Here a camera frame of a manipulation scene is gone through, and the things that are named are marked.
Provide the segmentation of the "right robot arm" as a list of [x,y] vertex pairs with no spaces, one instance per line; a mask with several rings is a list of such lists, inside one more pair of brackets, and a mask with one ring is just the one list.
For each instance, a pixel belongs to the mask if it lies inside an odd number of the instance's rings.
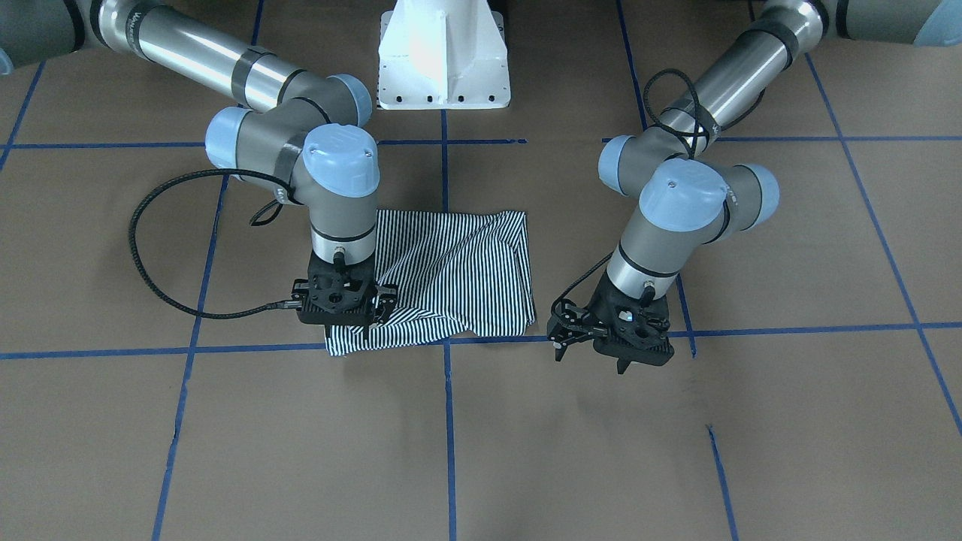
[[[134,209],[128,228],[135,270],[165,304],[204,319],[239,319],[295,310],[306,325],[388,322],[398,287],[376,280],[376,141],[365,130],[370,93],[348,74],[320,77],[194,20],[162,1],[4,1],[2,73],[103,46],[165,66],[234,100],[210,121],[204,140],[212,168],[166,181]],[[267,225],[281,208],[307,209],[308,275],[291,297],[234,313],[180,304],[155,284],[137,245],[142,213],[163,192],[190,180],[234,176],[268,189],[274,202],[251,219]]]

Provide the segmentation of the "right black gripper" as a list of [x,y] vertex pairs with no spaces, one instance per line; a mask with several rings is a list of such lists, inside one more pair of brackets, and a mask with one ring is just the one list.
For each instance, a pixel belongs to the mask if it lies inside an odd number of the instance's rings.
[[357,264],[347,264],[343,254],[333,263],[310,254],[308,277],[296,280],[292,300],[298,319],[306,325],[369,328],[388,323],[398,305],[398,285],[375,280],[372,255]]

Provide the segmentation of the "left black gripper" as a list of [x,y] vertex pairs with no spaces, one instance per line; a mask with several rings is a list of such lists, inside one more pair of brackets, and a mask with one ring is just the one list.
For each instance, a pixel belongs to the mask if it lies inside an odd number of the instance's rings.
[[583,274],[556,298],[550,309],[546,336],[561,362],[568,346],[592,342],[596,352],[616,359],[616,373],[625,374],[633,363],[663,366],[673,357],[669,339],[669,306],[656,298],[654,286],[646,284],[642,297],[628,297],[608,277],[602,277],[597,290],[584,308],[566,294],[586,280]]

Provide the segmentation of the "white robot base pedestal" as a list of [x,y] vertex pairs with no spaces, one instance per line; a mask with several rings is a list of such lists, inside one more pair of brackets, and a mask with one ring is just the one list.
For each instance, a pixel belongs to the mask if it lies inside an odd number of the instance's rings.
[[378,105],[491,110],[512,100],[505,1],[398,1],[380,17]]

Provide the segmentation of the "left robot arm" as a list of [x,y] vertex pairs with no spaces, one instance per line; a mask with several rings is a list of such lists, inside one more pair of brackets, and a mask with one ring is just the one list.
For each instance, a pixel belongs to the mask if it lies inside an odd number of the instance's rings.
[[700,160],[718,136],[745,119],[767,86],[825,38],[954,46],[958,1],[769,1],[758,17],[693,81],[667,68],[685,90],[654,113],[650,126],[618,136],[599,155],[599,179],[637,205],[586,306],[566,294],[550,309],[547,339],[555,359],[589,342],[624,373],[634,363],[662,366],[673,357],[666,294],[702,244],[766,222],[780,200],[779,182],[753,164],[718,167]]

